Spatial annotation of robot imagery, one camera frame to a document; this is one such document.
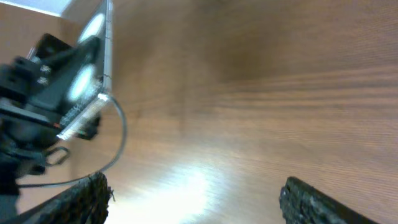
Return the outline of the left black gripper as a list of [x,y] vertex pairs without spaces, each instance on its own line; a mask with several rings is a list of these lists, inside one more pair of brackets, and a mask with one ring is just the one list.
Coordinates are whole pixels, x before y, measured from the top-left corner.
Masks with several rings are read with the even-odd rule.
[[75,45],[44,34],[30,57],[1,65],[1,144],[47,149],[60,140],[63,97],[77,71]]

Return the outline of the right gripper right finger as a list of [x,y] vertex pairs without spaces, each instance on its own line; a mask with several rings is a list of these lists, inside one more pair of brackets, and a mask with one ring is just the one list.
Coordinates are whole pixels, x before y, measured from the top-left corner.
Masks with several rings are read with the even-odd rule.
[[279,205],[287,224],[377,224],[296,177],[287,178]]

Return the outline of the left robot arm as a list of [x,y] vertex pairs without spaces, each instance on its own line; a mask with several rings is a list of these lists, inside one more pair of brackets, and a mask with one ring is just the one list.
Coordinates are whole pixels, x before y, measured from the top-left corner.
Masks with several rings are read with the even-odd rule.
[[17,213],[25,175],[42,175],[59,141],[90,140],[110,94],[111,46],[91,35],[71,46],[45,34],[28,58],[1,65],[1,222],[103,223],[111,189],[103,170],[64,182],[65,190]]

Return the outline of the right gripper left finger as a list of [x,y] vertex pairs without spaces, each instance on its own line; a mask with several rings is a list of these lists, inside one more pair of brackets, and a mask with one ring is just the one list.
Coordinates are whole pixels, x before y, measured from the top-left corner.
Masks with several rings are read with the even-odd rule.
[[16,195],[2,197],[2,222],[5,224],[103,224],[108,217],[111,187],[106,176],[95,173],[47,201],[18,214]]

